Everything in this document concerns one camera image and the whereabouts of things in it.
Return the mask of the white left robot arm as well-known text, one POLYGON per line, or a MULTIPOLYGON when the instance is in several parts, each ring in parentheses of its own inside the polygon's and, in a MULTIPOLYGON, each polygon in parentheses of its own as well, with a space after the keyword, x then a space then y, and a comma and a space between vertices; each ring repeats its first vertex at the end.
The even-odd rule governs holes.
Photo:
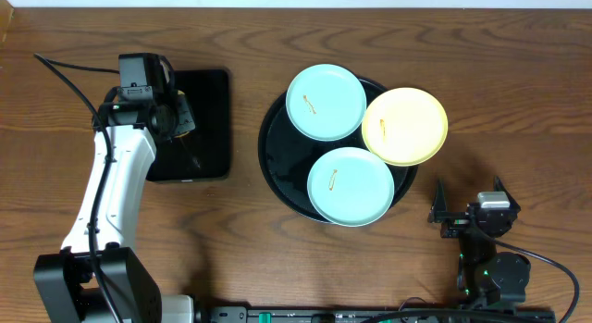
POLYGON ((113 97, 93 112, 94 160, 86 192, 56 254, 33 278, 53 322, 192 322, 189 295, 164 295, 134 252, 140 202, 156 140, 194 129, 181 92, 113 97))

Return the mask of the yellow green sponge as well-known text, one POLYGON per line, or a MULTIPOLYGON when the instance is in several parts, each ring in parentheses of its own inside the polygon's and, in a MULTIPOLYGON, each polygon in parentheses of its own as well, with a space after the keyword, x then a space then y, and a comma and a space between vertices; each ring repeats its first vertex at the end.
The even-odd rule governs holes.
POLYGON ((177 110, 179 120, 174 132, 175 138, 181 137, 195 128, 191 107, 187 101, 186 94, 182 91, 178 91, 177 110))

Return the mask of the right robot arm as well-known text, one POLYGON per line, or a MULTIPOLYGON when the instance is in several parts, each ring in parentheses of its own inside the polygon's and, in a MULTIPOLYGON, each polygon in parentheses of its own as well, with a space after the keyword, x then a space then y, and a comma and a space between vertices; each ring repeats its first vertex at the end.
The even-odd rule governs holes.
POLYGON ((457 288, 465 292, 468 307, 512 311, 525 301, 530 261, 524 255, 500 252, 495 244, 512 229, 520 211, 499 178, 491 191, 479 193, 463 212, 448 209, 443 182, 437 182, 428 221, 441 226, 442 238, 459 241, 457 288))

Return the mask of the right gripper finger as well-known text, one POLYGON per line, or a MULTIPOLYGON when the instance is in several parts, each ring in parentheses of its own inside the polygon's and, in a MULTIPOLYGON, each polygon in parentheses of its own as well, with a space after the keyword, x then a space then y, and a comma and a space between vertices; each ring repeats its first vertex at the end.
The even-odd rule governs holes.
POLYGON ((429 223, 441 223, 447 218, 447 213, 448 208, 446 203, 443 181, 438 180, 436 185, 435 197, 431 205, 427 220, 429 223))
POLYGON ((520 205, 516 202, 516 200, 512 197, 509 191, 503 185, 499 176, 495 176, 493 180, 493 188, 495 192, 503 192, 505 193, 507 200, 510 204, 510 209, 520 210, 520 205))

